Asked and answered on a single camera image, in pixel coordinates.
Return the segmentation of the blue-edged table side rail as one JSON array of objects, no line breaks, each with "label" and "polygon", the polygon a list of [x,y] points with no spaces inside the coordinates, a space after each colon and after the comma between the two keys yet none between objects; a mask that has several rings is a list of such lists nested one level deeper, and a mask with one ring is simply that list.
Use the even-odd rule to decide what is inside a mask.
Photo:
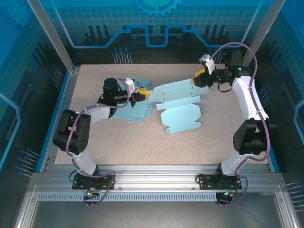
[{"label": "blue-edged table side rail", "polygon": [[267,161],[272,171],[279,172],[272,144],[272,140],[276,138],[277,126],[271,122],[264,110],[256,90],[255,79],[252,76],[241,76],[235,87],[238,87],[235,93],[246,125],[245,136],[238,153],[247,161]]},{"label": "blue-edged table side rail", "polygon": [[35,173],[44,172],[48,165],[54,165],[58,148],[53,143],[53,137],[59,123],[62,112],[69,108],[79,75],[80,66],[76,66],[74,73],[67,71],[61,86],[55,109],[47,130],[47,134],[41,149],[40,157],[36,165]]}]

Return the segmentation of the aluminium corner post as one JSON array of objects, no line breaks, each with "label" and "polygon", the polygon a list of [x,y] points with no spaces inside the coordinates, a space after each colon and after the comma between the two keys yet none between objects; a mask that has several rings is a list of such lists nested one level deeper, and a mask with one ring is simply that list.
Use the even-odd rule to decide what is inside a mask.
[{"label": "aluminium corner post", "polygon": [[26,1],[31,7],[33,13],[35,14],[40,25],[42,26],[51,44],[55,48],[55,51],[62,60],[64,66],[66,67],[69,73],[73,74],[75,71],[75,66],[71,58],[69,57],[63,43],[60,40],[59,35],[57,34],[53,24],[51,23],[51,20],[49,19],[40,1],[39,0],[26,0]]},{"label": "aluminium corner post", "polygon": [[263,22],[261,23],[256,35],[253,38],[253,41],[251,42],[251,45],[249,46],[254,54],[258,51],[260,45],[262,44],[265,36],[273,25],[285,1],[286,0],[273,0],[272,5],[270,6]]}]

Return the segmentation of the long aluminium frame rail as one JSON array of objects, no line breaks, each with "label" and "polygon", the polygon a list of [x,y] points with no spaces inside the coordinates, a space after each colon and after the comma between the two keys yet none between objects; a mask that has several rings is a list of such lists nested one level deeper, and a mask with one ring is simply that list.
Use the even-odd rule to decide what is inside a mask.
[{"label": "long aluminium frame rail", "polygon": [[[116,172],[115,192],[198,192],[198,174],[213,174],[216,165],[99,165],[101,173]],[[34,173],[28,191],[70,192],[72,165],[51,165]],[[240,171],[248,179],[248,192],[279,192],[286,186],[281,173],[270,172],[266,164],[246,164]]]}]

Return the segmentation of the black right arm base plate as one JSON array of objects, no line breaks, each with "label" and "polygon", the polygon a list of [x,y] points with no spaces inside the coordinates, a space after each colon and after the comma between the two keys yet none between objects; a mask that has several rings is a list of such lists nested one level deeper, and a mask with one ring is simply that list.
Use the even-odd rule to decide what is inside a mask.
[{"label": "black right arm base plate", "polygon": [[241,190],[240,180],[235,176],[199,174],[195,181],[199,184],[200,190]]}]

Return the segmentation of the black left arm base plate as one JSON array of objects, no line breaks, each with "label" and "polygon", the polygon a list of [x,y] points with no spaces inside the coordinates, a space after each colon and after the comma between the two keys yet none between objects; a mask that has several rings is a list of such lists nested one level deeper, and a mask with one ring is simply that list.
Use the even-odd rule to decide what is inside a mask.
[{"label": "black left arm base plate", "polygon": [[79,173],[74,176],[72,189],[74,190],[89,190],[94,187],[96,190],[106,190],[110,185],[110,190],[114,189],[114,180],[111,181],[114,175],[108,175],[101,178],[86,177]]}]

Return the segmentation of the aluminium frame bar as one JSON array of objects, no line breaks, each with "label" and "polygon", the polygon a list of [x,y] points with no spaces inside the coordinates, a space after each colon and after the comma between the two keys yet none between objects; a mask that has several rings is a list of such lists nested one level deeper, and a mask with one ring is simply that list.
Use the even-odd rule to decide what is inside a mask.
[{"label": "aluminium frame bar", "polygon": [[299,222],[289,194],[283,190],[276,191],[275,197],[281,214],[284,228],[299,228]]},{"label": "aluminium frame bar", "polygon": [[36,185],[29,187],[24,196],[21,208],[19,210],[17,220],[13,228],[30,228],[36,206],[38,204],[39,191]]}]

